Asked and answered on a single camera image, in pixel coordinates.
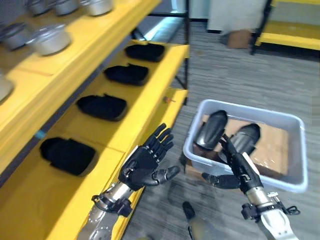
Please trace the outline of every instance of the cardboard box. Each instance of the cardboard box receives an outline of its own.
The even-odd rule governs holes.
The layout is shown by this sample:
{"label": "cardboard box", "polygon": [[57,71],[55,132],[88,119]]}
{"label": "cardboard box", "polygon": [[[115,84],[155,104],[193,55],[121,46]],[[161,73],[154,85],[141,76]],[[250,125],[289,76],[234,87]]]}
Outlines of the cardboard box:
{"label": "cardboard box", "polygon": [[232,31],[229,33],[228,37],[228,48],[231,49],[247,49],[251,39],[251,31],[249,30],[239,30]]}
{"label": "cardboard box", "polygon": [[[206,122],[209,116],[204,115],[202,122]],[[241,127],[251,124],[249,121],[229,119],[225,127],[225,134],[231,137]],[[255,151],[250,155],[260,174],[272,178],[280,178],[288,174],[288,133],[280,128],[257,123],[260,126],[260,139]],[[222,149],[218,144],[213,151],[205,151],[193,144],[193,152],[201,157],[224,163],[218,157]]]}

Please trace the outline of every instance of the black fabric item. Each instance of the black fabric item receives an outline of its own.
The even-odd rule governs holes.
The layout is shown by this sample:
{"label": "black fabric item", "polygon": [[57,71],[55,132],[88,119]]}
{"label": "black fabric item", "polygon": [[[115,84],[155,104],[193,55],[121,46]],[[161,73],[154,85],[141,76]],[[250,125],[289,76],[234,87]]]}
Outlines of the black fabric item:
{"label": "black fabric item", "polygon": [[124,49],[128,57],[149,62],[160,62],[164,58],[165,47],[159,44],[131,45]]}
{"label": "black fabric item", "polygon": [[85,114],[109,121],[120,121],[126,115],[128,108],[125,100],[107,94],[82,97],[76,105]]}
{"label": "black fabric item", "polygon": [[51,162],[51,166],[76,176],[87,169],[96,154],[90,146],[60,137],[45,140],[40,152],[44,159]]}
{"label": "black fabric item", "polygon": [[147,82],[149,69],[129,63],[129,66],[112,66],[103,71],[105,76],[123,84],[142,86]]}
{"label": "black fabric item", "polygon": [[188,201],[183,202],[182,208],[183,208],[186,219],[190,220],[194,216],[196,216],[196,212],[193,209],[193,207],[191,206],[190,202],[188,202]]}

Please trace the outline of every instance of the metal pot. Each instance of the metal pot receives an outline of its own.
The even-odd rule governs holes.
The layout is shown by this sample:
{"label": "metal pot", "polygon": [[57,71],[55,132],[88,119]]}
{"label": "metal pot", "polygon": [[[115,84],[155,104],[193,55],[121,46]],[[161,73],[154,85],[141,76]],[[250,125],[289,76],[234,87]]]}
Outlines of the metal pot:
{"label": "metal pot", "polygon": [[0,71],[0,101],[8,96],[13,89],[14,84],[11,81],[7,80]]}
{"label": "metal pot", "polygon": [[106,14],[114,7],[113,0],[82,0],[80,3],[91,16]]}
{"label": "metal pot", "polygon": [[78,8],[77,0],[56,0],[54,4],[55,14],[58,16],[71,14]]}
{"label": "metal pot", "polygon": [[25,7],[33,16],[38,16],[50,10],[47,2],[47,0],[27,0]]}
{"label": "metal pot", "polygon": [[5,27],[0,33],[0,39],[9,50],[15,50],[26,44],[30,32],[25,23],[14,23]]}
{"label": "metal pot", "polygon": [[65,49],[71,43],[71,38],[65,32],[64,24],[53,24],[39,28],[27,42],[40,55],[51,55]]}

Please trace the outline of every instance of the yellow shelving unit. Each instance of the yellow shelving unit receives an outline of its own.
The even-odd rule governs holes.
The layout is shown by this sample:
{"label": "yellow shelving unit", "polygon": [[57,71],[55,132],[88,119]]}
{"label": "yellow shelving unit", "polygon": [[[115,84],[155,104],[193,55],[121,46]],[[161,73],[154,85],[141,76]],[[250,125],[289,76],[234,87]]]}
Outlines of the yellow shelving unit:
{"label": "yellow shelving unit", "polygon": [[312,4],[320,5],[320,0],[274,0],[278,3]]}
{"label": "yellow shelving unit", "polygon": [[[128,45],[135,43],[137,41],[131,41]],[[126,66],[128,63],[147,67],[149,69],[147,84],[143,87],[124,85],[106,79],[101,73],[79,98],[89,95],[102,96],[106,93],[124,99],[129,107],[126,117],[119,122],[106,124],[104,120],[83,114],[76,105],[73,105],[53,129],[75,133],[93,143],[126,152],[128,146],[136,144],[141,132],[151,121],[170,83],[187,57],[188,50],[188,45],[165,44],[165,57],[159,63],[135,60],[128,58],[124,51],[119,52],[108,67]]]}
{"label": "yellow shelving unit", "polygon": [[[93,206],[91,196],[117,180],[127,155],[159,124],[173,125],[188,91],[169,86],[188,57],[189,46],[164,46],[165,56],[157,63],[128,58],[123,51],[111,62],[110,67],[128,63],[148,67],[148,82],[144,86],[117,83],[100,74],[79,97],[107,93],[125,99],[129,111],[123,120],[111,122],[90,117],[73,104],[48,132],[45,139],[72,138],[96,149],[99,160],[90,174],[76,177],[51,167],[40,155],[44,140],[28,154],[0,188],[0,217],[6,219],[0,224],[0,239],[75,239]],[[132,207],[141,194],[142,190],[131,196]],[[119,217],[113,240],[121,239],[129,220]]]}
{"label": "yellow shelving unit", "polygon": [[320,25],[269,21],[256,45],[260,43],[320,50]]}
{"label": "yellow shelving unit", "polygon": [[42,57],[27,48],[0,50],[0,68],[15,89],[0,104],[0,173],[114,48],[161,0],[114,0],[114,10],[92,17],[82,10],[56,17],[21,17],[31,26],[64,22],[72,44]]}
{"label": "yellow shelving unit", "polygon": [[320,0],[268,0],[263,20],[253,39],[251,54],[255,53],[256,46],[261,43],[320,50],[320,25],[268,20],[272,8],[281,2],[320,5]]}

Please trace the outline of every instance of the plastic storage bin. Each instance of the plastic storage bin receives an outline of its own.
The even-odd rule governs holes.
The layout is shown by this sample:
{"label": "plastic storage bin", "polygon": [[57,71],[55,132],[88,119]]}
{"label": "plastic storage bin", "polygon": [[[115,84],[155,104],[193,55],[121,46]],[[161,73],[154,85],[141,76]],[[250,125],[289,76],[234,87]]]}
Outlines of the plastic storage bin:
{"label": "plastic storage bin", "polygon": [[308,170],[304,123],[294,115],[256,107],[211,99],[202,101],[193,118],[183,146],[183,154],[192,161],[194,168],[212,175],[232,173],[228,165],[193,153],[193,141],[200,127],[202,116],[210,115],[218,110],[225,110],[231,119],[260,122],[286,130],[288,132],[288,175],[281,179],[261,175],[261,181],[265,187],[273,186],[295,193],[303,193],[307,189]]}

